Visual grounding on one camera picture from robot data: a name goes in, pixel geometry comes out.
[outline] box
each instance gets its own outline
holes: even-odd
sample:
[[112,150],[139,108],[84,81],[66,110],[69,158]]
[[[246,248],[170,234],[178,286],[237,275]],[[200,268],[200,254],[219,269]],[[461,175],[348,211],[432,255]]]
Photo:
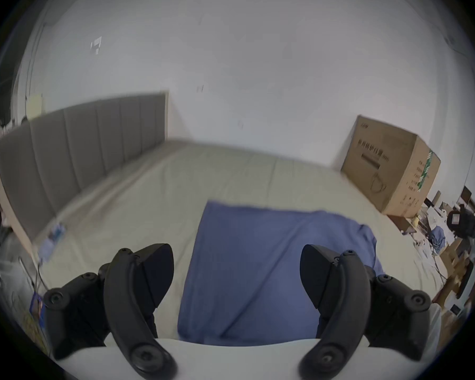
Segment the box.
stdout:
[[398,217],[395,215],[389,215],[388,217],[394,223],[394,225],[403,232],[404,235],[417,232],[415,227],[405,217]]
[[440,168],[416,134],[359,116],[341,171],[382,213],[412,218]]

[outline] white wall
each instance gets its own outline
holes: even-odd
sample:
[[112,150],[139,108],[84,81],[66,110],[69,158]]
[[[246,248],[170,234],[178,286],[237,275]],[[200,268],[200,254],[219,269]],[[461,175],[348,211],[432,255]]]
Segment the white wall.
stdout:
[[168,89],[170,137],[335,168],[364,114],[423,137],[442,159],[442,198],[464,185],[472,68],[445,43],[435,0],[52,0],[50,15],[20,78],[47,111]]

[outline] blue cloth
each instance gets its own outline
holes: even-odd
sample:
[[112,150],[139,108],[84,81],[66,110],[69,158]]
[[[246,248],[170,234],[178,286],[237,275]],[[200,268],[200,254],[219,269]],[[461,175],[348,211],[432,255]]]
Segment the blue cloth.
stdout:
[[443,228],[438,225],[427,235],[427,239],[431,242],[437,254],[445,247],[445,233]]
[[382,274],[366,225],[325,211],[277,211],[208,202],[178,317],[181,339],[267,345],[316,336],[319,313],[299,275],[301,251],[317,244],[357,252]]

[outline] green stripe on box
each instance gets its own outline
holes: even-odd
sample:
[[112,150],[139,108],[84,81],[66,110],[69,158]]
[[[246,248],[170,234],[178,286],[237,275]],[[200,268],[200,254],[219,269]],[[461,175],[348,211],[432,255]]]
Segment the green stripe on box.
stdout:
[[428,175],[428,170],[429,170],[429,166],[431,165],[431,156],[432,155],[433,155],[433,151],[430,150],[429,154],[427,155],[427,160],[426,160],[426,164],[424,166],[424,171],[420,175],[420,180],[417,183],[417,187],[419,188],[419,190],[417,190],[418,192],[420,192],[420,189],[422,188],[422,186],[424,185],[424,181],[426,180],[426,176]]

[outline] mattress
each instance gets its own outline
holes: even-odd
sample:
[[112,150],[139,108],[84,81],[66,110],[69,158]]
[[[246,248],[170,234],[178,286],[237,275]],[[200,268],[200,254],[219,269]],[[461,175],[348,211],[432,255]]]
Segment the mattress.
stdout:
[[[325,210],[368,225],[384,271],[434,297],[439,273],[396,226],[349,182],[329,168],[220,146],[166,141],[115,170],[64,208],[55,222],[67,231],[40,271],[61,287],[97,272],[123,247],[137,251],[168,243],[174,279],[155,311],[159,338],[177,339],[177,317],[197,227],[208,200],[283,210]],[[46,237],[41,232],[34,246]]]

